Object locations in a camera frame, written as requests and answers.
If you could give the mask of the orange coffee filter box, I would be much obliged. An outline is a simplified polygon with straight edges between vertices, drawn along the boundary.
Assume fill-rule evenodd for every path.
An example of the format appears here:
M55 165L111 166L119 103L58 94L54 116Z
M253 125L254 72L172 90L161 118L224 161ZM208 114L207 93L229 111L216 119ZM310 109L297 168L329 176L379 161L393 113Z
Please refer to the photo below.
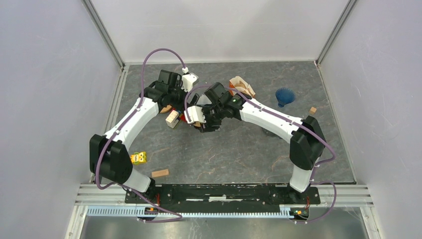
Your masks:
M244 79L242 79L240 76L236 76L229 80L229 87L235 88L241 93L245 93L252 98L255 98L255 91L253 90L252 86L247 83Z

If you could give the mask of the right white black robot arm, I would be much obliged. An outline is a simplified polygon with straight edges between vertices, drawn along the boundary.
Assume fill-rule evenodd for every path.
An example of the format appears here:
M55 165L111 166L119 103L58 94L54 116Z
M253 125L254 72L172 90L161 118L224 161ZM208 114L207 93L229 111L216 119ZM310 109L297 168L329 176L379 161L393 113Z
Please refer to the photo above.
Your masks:
M221 83L215 83L204 93L206 104L186 103L187 122L199 123L201 132L217 130L225 118L255 124L287 142L289 158L294 165L287 190L293 203L308 195L316 163L327 147L318 121L289 116L269 108L241 92L232 95Z

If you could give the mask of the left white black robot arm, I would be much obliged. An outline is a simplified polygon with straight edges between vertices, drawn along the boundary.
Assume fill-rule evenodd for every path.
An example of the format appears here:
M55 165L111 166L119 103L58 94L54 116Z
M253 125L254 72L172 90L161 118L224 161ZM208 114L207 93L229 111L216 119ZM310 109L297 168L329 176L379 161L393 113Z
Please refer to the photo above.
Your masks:
M103 135L92 136L89 142L90 171L136 190L143 202L152 202L156 198L156 189L150 186L153 180L133 168L128 149L146 124L164 107L184 110L186 94L198 79L193 73L180 75L161 70L158 80L144 88L134 106L117 125Z

